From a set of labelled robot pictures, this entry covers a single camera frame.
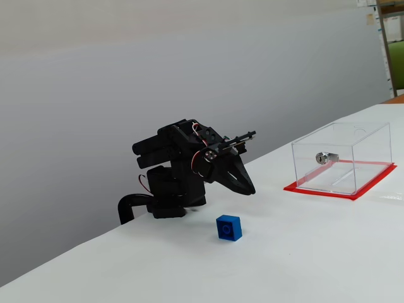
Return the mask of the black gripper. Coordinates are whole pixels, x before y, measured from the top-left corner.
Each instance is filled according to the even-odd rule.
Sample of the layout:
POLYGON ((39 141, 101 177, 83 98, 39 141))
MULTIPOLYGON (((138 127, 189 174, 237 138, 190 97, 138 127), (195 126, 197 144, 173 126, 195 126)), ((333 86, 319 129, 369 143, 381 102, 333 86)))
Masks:
POLYGON ((239 151, 232 145, 214 143, 197 151, 192 157, 192 172, 206 182, 218 182, 235 193, 256 193, 239 151))

